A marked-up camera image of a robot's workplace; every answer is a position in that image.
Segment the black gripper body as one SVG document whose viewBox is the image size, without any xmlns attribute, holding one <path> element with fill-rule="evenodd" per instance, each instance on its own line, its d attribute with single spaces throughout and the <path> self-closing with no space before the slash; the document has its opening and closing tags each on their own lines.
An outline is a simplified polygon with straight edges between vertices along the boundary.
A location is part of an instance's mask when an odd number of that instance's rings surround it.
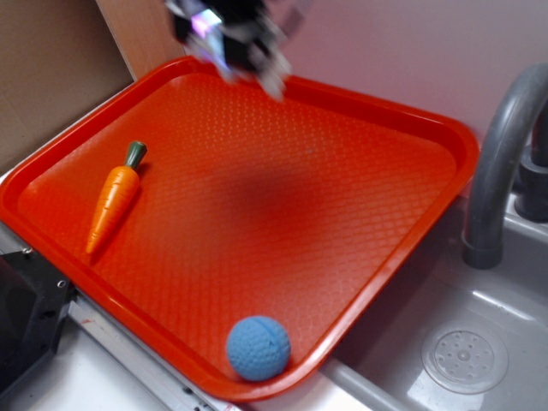
<svg viewBox="0 0 548 411">
<path fill-rule="evenodd" d="M 291 66 L 281 47 L 305 20 L 311 1 L 293 1 L 276 23 L 267 1 L 166 1 L 185 51 L 215 66 L 228 83 L 256 81 L 281 101 Z"/>
</svg>

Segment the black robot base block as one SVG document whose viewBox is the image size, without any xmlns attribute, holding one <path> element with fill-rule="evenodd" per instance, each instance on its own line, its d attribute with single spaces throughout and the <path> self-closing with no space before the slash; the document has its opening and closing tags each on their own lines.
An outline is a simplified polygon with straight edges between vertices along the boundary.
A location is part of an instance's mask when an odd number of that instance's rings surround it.
<svg viewBox="0 0 548 411">
<path fill-rule="evenodd" d="M 1 256 L 1 398 L 55 356 L 74 286 L 30 248 Z"/>
</svg>

